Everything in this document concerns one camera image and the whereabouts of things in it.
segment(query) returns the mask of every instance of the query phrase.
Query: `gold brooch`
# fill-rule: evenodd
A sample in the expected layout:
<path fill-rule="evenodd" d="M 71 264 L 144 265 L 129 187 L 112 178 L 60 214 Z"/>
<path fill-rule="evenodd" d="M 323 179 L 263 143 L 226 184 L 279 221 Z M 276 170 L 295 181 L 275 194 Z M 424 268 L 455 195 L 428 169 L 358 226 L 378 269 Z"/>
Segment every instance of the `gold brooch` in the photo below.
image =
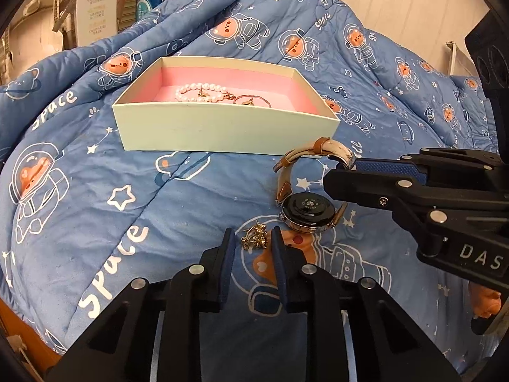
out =
<path fill-rule="evenodd" d="M 242 242 L 244 243 L 244 250 L 249 250 L 250 248 L 259 250 L 267 248 L 267 233 L 265 229 L 267 226 L 265 224 L 260 224 L 258 221 L 256 225 L 253 225 L 250 229 L 244 230 L 246 233 L 245 237 L 242 237 Z"/>

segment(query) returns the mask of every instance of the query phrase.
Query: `hand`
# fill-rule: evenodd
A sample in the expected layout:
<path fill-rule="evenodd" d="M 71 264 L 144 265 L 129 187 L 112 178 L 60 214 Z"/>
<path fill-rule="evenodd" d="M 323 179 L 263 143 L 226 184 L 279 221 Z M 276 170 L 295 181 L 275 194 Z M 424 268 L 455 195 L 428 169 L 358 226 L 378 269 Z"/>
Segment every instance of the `hand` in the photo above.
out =
<path fill-rule="evenodd" d="M 492 314 L 497 314 L 502 308 L 500 293 L 488 289 L 476 283 L 468 283 L 470 303 L 474 315 L 488 319 Z"/>

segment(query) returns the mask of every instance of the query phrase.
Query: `blue blanket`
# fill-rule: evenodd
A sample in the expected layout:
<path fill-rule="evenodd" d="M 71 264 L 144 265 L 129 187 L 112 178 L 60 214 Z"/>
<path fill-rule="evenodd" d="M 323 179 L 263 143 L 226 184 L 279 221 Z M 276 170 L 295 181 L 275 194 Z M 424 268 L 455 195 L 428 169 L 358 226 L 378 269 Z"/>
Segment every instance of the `blue blanket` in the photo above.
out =
<path fill-rule="evenodd" d="M 262 222 L 335 277 L 378 280 L 459 370 L 490 353 L 469 330 L 466 283 L 419 263 L 388 212 L 350 204 L 336 228 L 299 234 L 277 217 L 277 157 L 124 151 L 111 104 L 161 56 L 186 55 L 295 67 L 357 157 L 497 151 L 477 79 L 444 76 L 341 0 L 166 0 L 1 88 L 0 296 L 51 348 L 64 353 L 131 279 L 171 278 L 226 227 Z M 323 192 L 331 167 L 302 159 L 294 190 Z M 202 317 L 205 381 L 304 380 L 305 316 L 282 311 L 275 283 L 267 251 L 238 248 L 225 311 Z"/>

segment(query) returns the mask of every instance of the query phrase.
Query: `wood panel wall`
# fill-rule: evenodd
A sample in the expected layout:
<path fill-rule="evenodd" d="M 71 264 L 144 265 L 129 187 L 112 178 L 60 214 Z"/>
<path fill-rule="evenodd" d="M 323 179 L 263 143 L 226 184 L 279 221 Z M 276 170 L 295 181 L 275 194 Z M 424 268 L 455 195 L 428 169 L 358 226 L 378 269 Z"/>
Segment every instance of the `wood panel wall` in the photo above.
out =
<path fill-rule="evenodd" d="M 446 73 L 455 41 L 467 53 L 465 36 L 488 11 L 483 0 L 343 0 L 364 26 L 385 34 Z"/>

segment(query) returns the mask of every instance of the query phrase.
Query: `white and brown watch strap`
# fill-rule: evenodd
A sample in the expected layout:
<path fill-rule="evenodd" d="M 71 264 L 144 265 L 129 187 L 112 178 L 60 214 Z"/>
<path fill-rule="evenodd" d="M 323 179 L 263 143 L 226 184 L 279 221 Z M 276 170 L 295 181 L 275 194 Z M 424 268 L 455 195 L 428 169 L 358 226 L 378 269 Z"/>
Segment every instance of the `white and brown watch strap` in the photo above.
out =
<path fill-rule="evenodd" d="M 279 172 L 277 179 L 276 201 L 281 204 L 292 194 L 291 174 L 295 162 L 302 156 L 334 156 L 339 159 L 345 169 L 351 169 L 355 163 L 352 151 L 343 144 L 331 138 L 320 138 L 312 144 L 307 144 L 299 149 L 293 149 L 286 153 L 274 166 L 274 172 Z"/>

